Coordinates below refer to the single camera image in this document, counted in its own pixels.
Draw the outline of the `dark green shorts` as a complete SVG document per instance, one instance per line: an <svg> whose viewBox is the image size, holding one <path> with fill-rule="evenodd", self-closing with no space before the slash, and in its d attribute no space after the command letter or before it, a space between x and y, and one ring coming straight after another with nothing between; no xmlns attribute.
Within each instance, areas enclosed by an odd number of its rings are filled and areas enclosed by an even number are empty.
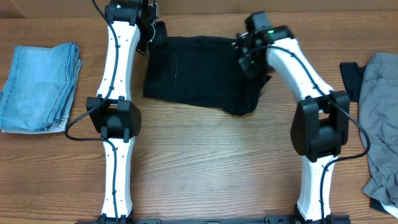
<svg viewBox="0 0 398 224"><path fill-rule="evenodd" d="M245 75L232 43L223 37L170 37L150 52L143 95L236 116L252 113L271 76Z"/></svg>

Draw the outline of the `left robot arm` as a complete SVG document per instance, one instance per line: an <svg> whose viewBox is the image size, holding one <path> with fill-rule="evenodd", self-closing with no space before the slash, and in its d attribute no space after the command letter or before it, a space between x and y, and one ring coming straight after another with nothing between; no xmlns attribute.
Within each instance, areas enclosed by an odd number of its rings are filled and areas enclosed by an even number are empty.
<svg viewBox="0 0 398 224"><path fill-rule="evenodd" d="M111 1L105 9L108 49L96 97L88 98L90 114L106 156L105 196L97 223L132 223L131 157L142 116L132 102L134 56L167 41L156 2Z"/></svg>

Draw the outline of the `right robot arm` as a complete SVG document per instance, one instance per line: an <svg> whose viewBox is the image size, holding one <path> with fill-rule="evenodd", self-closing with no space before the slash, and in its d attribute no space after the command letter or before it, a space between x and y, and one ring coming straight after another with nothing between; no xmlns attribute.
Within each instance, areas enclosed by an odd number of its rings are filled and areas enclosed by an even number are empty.
<svg viewBox="0 0 398 224"><path fill-rule="evenodd" d="M267 216L265 223L350 223L332 215L329 195L334 165L348 140L349 98L335 91L310 65L287 26L271 26L264 11L246 20L237 36L239 66L249 79L275 70L297 102L290 138L302 161L300 196L292 216Z"/></svg>

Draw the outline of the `dark folded garment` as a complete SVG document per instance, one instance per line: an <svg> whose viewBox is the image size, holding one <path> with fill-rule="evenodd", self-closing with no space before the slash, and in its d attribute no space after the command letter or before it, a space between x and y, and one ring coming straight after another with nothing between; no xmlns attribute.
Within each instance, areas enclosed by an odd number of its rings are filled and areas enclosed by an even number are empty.
<svg viewBox="0 0 398 224"><path fill-rule="evenodd" d="M340 63L340 72L350 101L358 103L361 92L361 84L366 67L359 67L356 62ZM397 208L391 205L383 205L378 200L371 198L370 207L383 213L388 213L397 218Z"/></svg>

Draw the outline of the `folded light blue jeans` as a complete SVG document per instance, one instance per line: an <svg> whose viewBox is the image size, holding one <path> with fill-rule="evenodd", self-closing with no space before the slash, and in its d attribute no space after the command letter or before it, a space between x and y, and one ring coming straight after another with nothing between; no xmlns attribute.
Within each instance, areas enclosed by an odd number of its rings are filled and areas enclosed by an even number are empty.
<svg viewBox="0 0 398 224"><path fill-rule="evenodd" d="M1 131L59 133L66 129L82 61L73 42L52 48L17 46L1 91Z"/></svg>

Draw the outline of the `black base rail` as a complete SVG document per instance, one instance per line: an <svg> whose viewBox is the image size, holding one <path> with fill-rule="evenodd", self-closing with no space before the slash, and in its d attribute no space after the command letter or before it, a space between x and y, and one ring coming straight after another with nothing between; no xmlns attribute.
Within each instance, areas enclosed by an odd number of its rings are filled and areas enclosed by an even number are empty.
<svg viewBox="0 0 398 224"><path fill-rule="evenodd" d="M99 217L95 221L80 222L79 224L116 223L113 218ZM322 223L321 221L300 221L292 215L267 215L264 218L225 218L225 219L194 219L194 220L161 220L158 218L133 220L131 217L122 218L119 223L132 224L294 224L294 223ZM349 216L334 216L326 219L326 223L351 224Z"/></svg>

